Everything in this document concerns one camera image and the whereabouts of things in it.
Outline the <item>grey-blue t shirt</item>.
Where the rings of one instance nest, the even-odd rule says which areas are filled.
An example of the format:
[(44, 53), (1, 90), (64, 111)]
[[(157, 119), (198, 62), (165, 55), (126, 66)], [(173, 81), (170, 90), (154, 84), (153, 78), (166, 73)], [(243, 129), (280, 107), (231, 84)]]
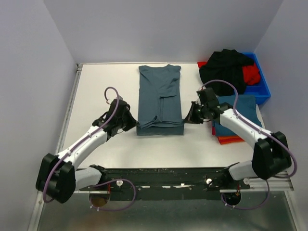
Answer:
[(138, 136), (181, 136), (179, 65), (139, 66)]

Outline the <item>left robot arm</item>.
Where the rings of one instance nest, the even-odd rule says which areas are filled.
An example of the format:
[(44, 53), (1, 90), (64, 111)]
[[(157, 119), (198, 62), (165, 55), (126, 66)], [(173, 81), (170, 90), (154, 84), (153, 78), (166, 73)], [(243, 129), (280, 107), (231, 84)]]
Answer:
[(106, 169), (99, 165), (79, 166), (120, 130), (128, 131), (136, 125), (130, 105), (124, 100), (114, 99), (109, 110), (94, 120), (89, 130), (75, 143), (58, 154), (45, 155), (36, 181), (36, 189), (43, 193), (44, 202), (56, 200), (63, 204), (74, 191), (86, 187), (102, 190), (108, 184)]

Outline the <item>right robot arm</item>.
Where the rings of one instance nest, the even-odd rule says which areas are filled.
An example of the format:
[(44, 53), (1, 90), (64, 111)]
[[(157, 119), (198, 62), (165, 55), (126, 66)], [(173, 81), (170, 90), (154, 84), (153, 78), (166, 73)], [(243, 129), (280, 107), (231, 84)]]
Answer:
[(220, 103), (212, 88), (201, 89), (197, 95), (198, 100), (192, 102), (185, 123), (215, 121), (233, 131), (253, 149), (252, 160), (227, 167), (226, 174), (221, 177), (224, 187), (231, 189), (245, 178), (267, 180), (291, 166), (291, 154), (283, 133), (263, 129), (242, 116), (233, 105)]

